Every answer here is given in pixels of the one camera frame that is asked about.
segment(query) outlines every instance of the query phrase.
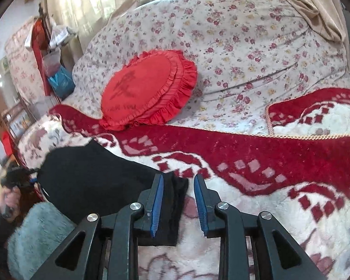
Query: light blue fluffy rug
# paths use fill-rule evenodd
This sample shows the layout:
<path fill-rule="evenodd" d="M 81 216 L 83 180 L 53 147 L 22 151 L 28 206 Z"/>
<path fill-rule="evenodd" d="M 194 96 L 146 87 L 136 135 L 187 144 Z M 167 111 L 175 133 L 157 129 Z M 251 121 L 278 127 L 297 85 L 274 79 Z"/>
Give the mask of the light blue fluffy rug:
<path fill-rule="evenodd" d="M 8 241 L 8 267 L 17 280 L 30 280 L 49 255 L 75 228 L 53 204 L 34 205 Z"/>

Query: person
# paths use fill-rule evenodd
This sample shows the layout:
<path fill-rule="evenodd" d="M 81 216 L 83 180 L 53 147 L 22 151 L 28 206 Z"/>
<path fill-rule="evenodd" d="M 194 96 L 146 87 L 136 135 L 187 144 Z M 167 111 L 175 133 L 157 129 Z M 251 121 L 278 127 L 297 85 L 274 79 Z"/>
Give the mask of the person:
<path fill-rule="evenodd" d="M 21 191 L 18 187 L 12 190 L 3 187 L 0 194 L 0 279 L 10 278 L 7 267 L 7 250 L 5 247 L 6 241 L 14 232 L 14 219 L 20 214 L 20 199 Z M 6 205 L 13 209 L 11 218 L 4 219 L 2 214 L 5 211 Z"/>

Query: blue plastic bag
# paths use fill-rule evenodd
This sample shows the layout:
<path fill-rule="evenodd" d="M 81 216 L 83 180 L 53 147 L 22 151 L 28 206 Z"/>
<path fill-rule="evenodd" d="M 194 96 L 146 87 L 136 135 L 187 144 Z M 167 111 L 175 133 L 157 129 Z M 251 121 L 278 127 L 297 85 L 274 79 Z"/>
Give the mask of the blue plastic bag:
<path fill-rule="evenodd" d="M 61 99 L 65 99 L 75 88 L 71 74 L 63 66 L 60 67 L 56 74 L 49 77 L 48 81 L 56 96 Z"/>

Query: pillow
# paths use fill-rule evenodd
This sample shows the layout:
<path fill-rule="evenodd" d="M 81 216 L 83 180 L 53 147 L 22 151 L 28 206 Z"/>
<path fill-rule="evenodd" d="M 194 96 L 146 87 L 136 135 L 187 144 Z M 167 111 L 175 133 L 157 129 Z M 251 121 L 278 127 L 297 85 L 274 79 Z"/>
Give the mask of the pillow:
<path fill-rule="evenodd" d="M 196 66 L 182 51 L 143 52 L 107 84 L 100 124 L 115 131 L 127 125 L 165 124 L 187 103 L 196 81 Z"/>

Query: fleece blanket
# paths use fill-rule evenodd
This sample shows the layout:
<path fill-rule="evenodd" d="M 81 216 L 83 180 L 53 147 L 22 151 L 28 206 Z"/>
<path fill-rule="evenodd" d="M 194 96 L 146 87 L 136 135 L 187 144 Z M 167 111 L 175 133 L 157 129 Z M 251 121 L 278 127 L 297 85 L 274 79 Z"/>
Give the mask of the fleece blanket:
<path fill-rule="evenodd" d="M 266 119 L 269 133 L 275 135 L 350 133 L 350 89 L 318 89 L 271 104 L 266 108 Z"/>
<path fill-rule="evenodd" d="M 8 268 L 16 280 L 30 280 L 75 225 L 52 203 L 35 204 L 8 241 Z"/>
<path fill-rule="evenodd" d="M 80 146 L 98 135 L 125 159 L 190 180 L 203 174 L 209 188 L 243 212 L 271 211 L 329 279 L 350 275 L 350 134 L 267 137 L 139 126 L 111 135 L 69 106 L 52 112 L 58 116 L 49 115 L 29 138 L 29 167 L 41 164 L 45 148 Z M 218 263 L 219 240 L 203 237 L 192 188 L 177 247 L 139 249 L 143 279 L 217 279 Z"/>

